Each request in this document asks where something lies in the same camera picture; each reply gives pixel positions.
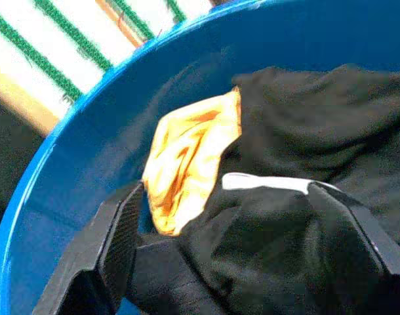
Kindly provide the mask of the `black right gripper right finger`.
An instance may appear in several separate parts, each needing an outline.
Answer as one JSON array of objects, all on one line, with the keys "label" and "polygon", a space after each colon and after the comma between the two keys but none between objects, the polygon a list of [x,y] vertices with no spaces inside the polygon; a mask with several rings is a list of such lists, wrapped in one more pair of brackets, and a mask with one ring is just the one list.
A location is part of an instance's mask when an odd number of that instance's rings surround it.
[{"label": "black right gripper right finger", "polygon": [[400,246],[369,209],[313,182],[308,285],[323,315],[400,315]]}]

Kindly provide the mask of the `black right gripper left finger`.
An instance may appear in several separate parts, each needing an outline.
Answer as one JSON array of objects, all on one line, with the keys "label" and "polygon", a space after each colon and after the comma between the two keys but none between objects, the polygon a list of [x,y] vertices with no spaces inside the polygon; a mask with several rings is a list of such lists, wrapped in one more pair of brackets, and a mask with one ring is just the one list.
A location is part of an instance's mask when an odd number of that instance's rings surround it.
[{"label": "black right gripper left finger", "polygon": [[132,272],[144,187],[103,201],[69,242],[32,315],[116,315]]}]

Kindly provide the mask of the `black garment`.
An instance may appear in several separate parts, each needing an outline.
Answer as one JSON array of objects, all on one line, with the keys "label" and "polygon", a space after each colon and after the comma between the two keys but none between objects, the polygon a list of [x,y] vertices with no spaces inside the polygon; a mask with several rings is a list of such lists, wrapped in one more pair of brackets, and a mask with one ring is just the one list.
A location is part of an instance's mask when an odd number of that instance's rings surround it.
[{"label": "black garment", "polygon": [[241,136],[203,212],[175,239],[144,238],[127,299],[147,315],[323,315],[308,185],[362,203],[400,246],[400,72],[269,67],[233,81]]}]

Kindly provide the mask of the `blue plastic laundry basin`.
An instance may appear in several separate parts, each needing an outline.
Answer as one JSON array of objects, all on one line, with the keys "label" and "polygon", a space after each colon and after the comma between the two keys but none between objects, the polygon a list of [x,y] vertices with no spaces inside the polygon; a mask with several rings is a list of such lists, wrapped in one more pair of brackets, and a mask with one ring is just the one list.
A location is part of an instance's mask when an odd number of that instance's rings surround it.
[{"label": "blue plastic laundry basin", "polygon": [[31,315],[67,244],[140,178],[159,118],[267,66],[400,71],[400,0],[236,0],[138,49],[42,143],[0,224],[0,315]]}]

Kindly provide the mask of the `yellow orange cloth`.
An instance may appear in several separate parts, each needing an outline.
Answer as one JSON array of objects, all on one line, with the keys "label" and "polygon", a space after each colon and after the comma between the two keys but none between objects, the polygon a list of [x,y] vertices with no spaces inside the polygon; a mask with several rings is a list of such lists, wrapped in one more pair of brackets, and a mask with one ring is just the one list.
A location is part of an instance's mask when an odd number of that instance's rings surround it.
[{"label": "yellow orange cloth", "polygon": [[241,133],[237,87],[159,120],[142,175],[158,233],[177,236],[203,212],[222,153]]}]

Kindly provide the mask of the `white green striped mat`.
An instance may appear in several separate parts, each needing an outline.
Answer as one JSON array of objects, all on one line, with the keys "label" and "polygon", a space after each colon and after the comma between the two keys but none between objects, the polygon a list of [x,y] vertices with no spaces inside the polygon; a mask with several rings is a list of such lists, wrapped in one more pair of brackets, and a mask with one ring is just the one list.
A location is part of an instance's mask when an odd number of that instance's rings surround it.
[{"label": "white green striped mat", "polygon": [[0,0],[0,98],[42,135],[108,70],[214,0]]}]

